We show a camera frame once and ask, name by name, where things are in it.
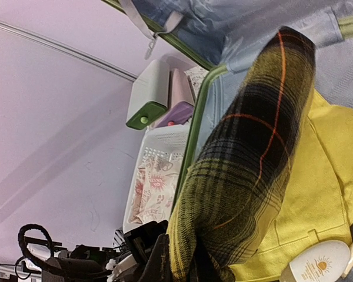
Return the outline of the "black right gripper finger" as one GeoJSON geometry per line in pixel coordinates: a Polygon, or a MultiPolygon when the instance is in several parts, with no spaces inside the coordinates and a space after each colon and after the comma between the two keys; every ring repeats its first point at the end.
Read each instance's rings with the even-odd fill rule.
{"type": "Polygon", "coordinates": [[[169,259],[169,236],[161,234],[152,249],[139,282],[170,282],[172,273],[169,259]]]}

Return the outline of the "pink printed white garment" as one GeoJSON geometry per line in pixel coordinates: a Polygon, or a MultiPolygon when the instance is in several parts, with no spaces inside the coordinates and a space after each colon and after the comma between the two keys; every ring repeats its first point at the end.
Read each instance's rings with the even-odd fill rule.
{"type": "Polygon", "coordinates": [[[169,219],[180,167],[180,160],[145,157],[136,169],[129,223],[145,224],[169,219]]]}

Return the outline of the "yellow black plaid cloth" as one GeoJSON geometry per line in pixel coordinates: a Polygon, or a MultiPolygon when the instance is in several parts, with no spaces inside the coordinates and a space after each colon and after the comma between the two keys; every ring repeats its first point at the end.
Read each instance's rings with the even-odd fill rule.
{"type": "Polygon", "coordinates": [[[186,175],[169,225],[172,281],[234,281],[280,212],[311,107],[315,45],[282,27],[186,175]]]}

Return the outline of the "white perforated plastic basket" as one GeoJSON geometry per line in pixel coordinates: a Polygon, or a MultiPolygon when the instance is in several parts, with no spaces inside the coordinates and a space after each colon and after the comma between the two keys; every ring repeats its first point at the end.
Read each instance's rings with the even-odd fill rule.
{"type": "Polygon", "coordinates": [[[169,219],[188,133],[189,125],[174,125],[144,135],[129,188],[123,232],[169,219]]]}

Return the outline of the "green hard-shell suitcase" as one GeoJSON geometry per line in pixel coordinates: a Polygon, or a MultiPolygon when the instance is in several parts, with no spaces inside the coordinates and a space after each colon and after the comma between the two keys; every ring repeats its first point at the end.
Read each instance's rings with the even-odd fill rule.
{"type": "Polygon", "coordinates": [[[319,93],[331,105],[353,109],[353,1],[111,1],[111,5],[125,12],[152,41],[165,39],[208,70],[172,212],[189,168],[256,58],[282,27],[298,31],[315,45],[312,97],[319,93]]]}

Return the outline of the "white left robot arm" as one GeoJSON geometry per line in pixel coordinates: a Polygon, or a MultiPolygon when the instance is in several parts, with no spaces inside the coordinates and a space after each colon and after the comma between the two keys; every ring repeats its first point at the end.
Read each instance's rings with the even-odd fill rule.
{"type": "Polygon", "coordinates": [[[19,229],[22,258],[41,269],[42,281],[139,281],[158,237],[168,221],[151,221],[123,235],[118,247],[77,245],[73,251],[52,241],[38,224],[19,229]]]}

